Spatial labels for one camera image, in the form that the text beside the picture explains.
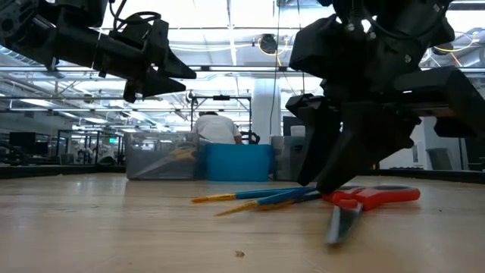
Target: wooden table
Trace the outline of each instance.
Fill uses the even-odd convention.
[[[0,181],[0,272],[485,272],[485,186],[396,177],[417,202],[364,214],[338,249],[331,206],[212,215],[234,202],[190,197],[289,183],[127,182],[121,174]],[[236,251],[244,257],[237,257]]]

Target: wire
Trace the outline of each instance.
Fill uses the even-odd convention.
[[[433,60],[436,64],[438,64],[438,67],[441,67],[441,64],[437,62],[437,60],[435,60],[433,56],[430,55],[430,59]]]
[[[456,58],[455,56],[455,53],[452,52],[452,57],[455,59],[456,63],[459,65],[459,66],[463,66],[462,63]]]
[[[374,20],[372,18],[372,15],[369,13],[369,11],[365,7],[364,3],[362,3],[362,11],[364,13],[365,19],[368,20],[369,23],[371,23],[371,25],[373,27],[377,28],[380,32],[382,32],[382,33],[384,33],[384,34],[386,34],[386,35],[388,35],[388,36],[390,36],[394,39],[413,39],[413,40],[418,40],[419,37],[429,33],[443,19],[443,17],[445,16],[445,13],[446,13],[446,9],[441,8],[440,11],[439,11],[440,14],[439,14],[438,18],[436,19],[436,22],[433,22],[430,26],[428,26],[428,28],[426,28],[425,30],[423,30],[419,34],[409,35],[409,34],[392,33],[389,30],[386,30],[385,28],[383,28],[381,25],[379,25],[378,22],[376,22],[376,20]]]
[[[114,1],[115,0],[109,0],[109,11],[111,12],[111,15],[113,16],[113,30],[115,30],[115,31],[118,31],[124,25],[146,24],[146,23],[149,23],[151,21],[161,19],[161,15],[159,13],[154,12],[154,11],[140,11],[140,12],[136,12],[135,14],[133,14],[133,15],[138,15],[140,17],[141,16],[151,16],[151,17],[144,18],[144,19],[141,19],[141,20],[139,20],[139,19],[136,19],[136,20],[120,19],[120,14],[121,14],[125,4],[127,3],[127,0],[121,1],[120,7],[118,7],[118,9],[116,10],[116,13],[114,13],[114,10],[113,10]]]
[[[264,52],[263,49],[261,48],[261,38],[258,39],[258,47],[259,47],[259,50],[261,50],[261,52],[263,52],[264,55],[268,55],[268,56],[278,56],[281,53],[284,53],[285,51],[288,50],[288,40],[285,39],[285,47],[283,47],[283,49],[281,49],[281,52],[275,52],[275,53],[266,53],[266,52]]]
[[[298,25],[299,29],[302,30],[302,20],[300,19],[300,0],[296,0],[296,7],[298,8]],[[302,83],[303,83],[303,90],[302,93],[305,94],[305,72],[302,71]]]
[[[453,53],[453,52],[460,52],[461,50],[465,50],[465,49],[470,48],[474,44],[474,42],[475,42],[474,40],[475,40],[475,36],[476,35],[477,35],[476,33],[473,33],[473,36],[471,37],[470,43],[467,46],[462,47],[460,49],[441,49],[441,48],[439,48],[437,46],[435,46],[434,48],[435,49],[438,49],[438,50],[440,50],[442,52],[451,52],[451,53]]]
[[[241,45],[241,46],[237,46],[236,48],[239,49],[242,47],[249,47],[249,46],[252,46],[252,45]],[[225,48],[214,48],[214,49],[203,49],[203,48],[191,49],[191,48],[184,48],[179,46],[171,46],[171,49],[178,50],[178,51],[185,51],[185,52],[218,52],[223,50],[230,50],[231,48],[225,47]]]
[[[280,15],[281,15],[281,8],[278,8],[278,25],[277,25],[277,34],[276,34],[276,43],[277,44],[278,44],[278,41],[280,40]],[[274,99],[276,97],[276,82],[277,82],[277,75],[278,75],[278,69],[276,69],[276,67],[278,65],[278,60],[279,60],[277,52],[275,53],[275,55],[276,55],[276,58],[274,58],[273,98],[272,98],[271,113],[270,113],[270,135],[273,133],[273,128],[272,127],[273,127]]]
[[[296,96],[295,90],[293,90],[293,86],[291,86],[291,83],[289,83],[289,80],[288,80],[288,77],[286,76],[285,71],[283,71],[283,76],[285,77],[286,82],[288,83],[288,86],[289,86],[289,87],[290,87],[290,89],[291,89],[291,92],[293,92],[293,95],[295,95],[295,96]]]
[[[186,48],[186,49],[220,49],[220,48],[230,48],[228,45],[186,45],[186,44],[174,44],[171,43],[170,46]],[[252,46],[251,43],[236,45],[236,48]]]
[[[423,58],[421,58],[421,60],[419,61],[419,63],[425,62],[425,61],[427,61],[431,57],[431,50],[430,49],[426,49],[426,51],[424,52],[424,54],[425,54],[425,56],[423,56]]]

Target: scissors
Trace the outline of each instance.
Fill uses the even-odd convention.
[[[419,199],[417,188],[405,186],[343,186],[331,194],[322,195],[333,203],[327,244],[342,243],[349,235],[362,212],[370,211],[388,202],[407,202]]]

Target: ceiling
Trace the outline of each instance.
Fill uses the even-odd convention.
[[[129,0],[121,17],[128,17],[138,11],[156,11],[161,14],[163,20],[169,22],[171,48],[174,54],[186,64],[193,67],[227,66],[222,69],[224,71],[200,71],[197,73],[197,80],[183,81],[187,89],[198,96],[220,94],[250,96],[255,81],[260,78],[274,79],[275,84],[280,87],[281,108],[284,108],[290,96],[300,94],[304,88],[306,93],[322,93],[322,89],[319,87],[321,80],[318,78],[305,75],[303,80],[302,74],[294,71],[277,73],[275,77],[274,69],[271,71],[271,68],[275,65],[287,66],[293,48],[293,40],[299,29],[321,17],[331,15],[332,7],[324,8],[316,0],[286,0],[284,3],[282,2],[280,8],[275,7],[273,0]],[[455,49],[462,50],[456,52],[454,57],[450,54],[438,56],[429,51],[424,56],[421,66],[437,67],[453,64],[459,67],[485,67],[483,10],[450,10],[447,12],[447,18],[456,32],[456,40],[453,45]],[[105,22],[99,30],[108,32],[113,27],[112,22],[113,17],[107,11]],[[277,37],[278,56],[265,55],[258,47],[258,39],[266,33]],[[106,109],[101,113],[70,111],[69,113],[75,118],[68,116],[66,118],[72,118],[76,122],[82,117],[96,117],[107,120],[108,124],[119,126],[156,124],[159,127],[169,125],[184,130],[190,124],[186,93],[163,95],[156,100],[138,101],[134,105],[128,105],[121,99],[101,100],[102,97],[120,97],[124,90],[124,81],[116,77],[101,79],[96,76],[96,73],[81,67],[66,67],[63,70],[64,66],[69,65],[65,63],[59,67],[62,76],[59,78],[59,75],[45,73],[45,71],[32,67],[33,62],[8,49],[0,49],[0,52],[3,53],[0,54],[0,63],[3,65],[0,67],[0,77],[4,77],[4,83],[12,83],[12,80],[28,83],[27,85],[17,84],[15,88],[0,89],[6,96],[54,96],[59,99],[50,100],[50,103],[54,104],[56,108]],[[23,67],[23,71],[6,66]],[[268,71],[246,71],[244,69],[244,67],[261,66],[269,68]],[[485,85],[482,84],[481,77],[482,73],[473,75],[473,81],[479,87]],[[94,96],[97,99],[86,100],[86,102],[72,99],[84,96]],[[13,107],[38,108],[39,105],[16,101]],[[231,109],[231,112],[224,112],[223,115],[246,126],[249,113],[245,107],[247,105],[237,101],[214,102],[208,100],[199,106],[199,110]],[[109,112],[110,108],[162,109],[163,111],[144,111],[140,112],[142,117],[138,115],[133,117],[130,115],[130,110],[122,115],[119,111]]]

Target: industrial ceiling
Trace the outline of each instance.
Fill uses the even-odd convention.
[[[456,65],[472,82],[485,90],[485,1],[455,1],[447,13],[454,28],[457,52],[436,55],[431,50],[421,66]],[[139,0],[128,1],[121,17],[137,11],[156,11],[170,23],[169,40],[173,52],[198,71],[197,80],[184,80],[187,92],[174,93],[128,104],[121,98],[124,80],[97,77],[95,71],[61,62],[58,72],[47,72],[36,62],[6,48],[0,48],[0,107],[15,111],[57,109],[60,116],[76,124],[123,128],[123,130],[188,130],[190,98],[197,96],[251,96],[254,82],[275,79],[281,88],[281,108],[295,94],[322,93],[320,79],[275,67],[286,67],[295,34],[301,27],[333,13],[316,0],[287,0],[277,6],[273,0]],[[113,18],[109,11],[101,31],[108,32]],[[278,54],[265,54],[260,38],[272,34],[278,41]],[[249,124],[248,106],[236,100],[211,101],[198,111],[226,109],[223,115],[237,124]]]

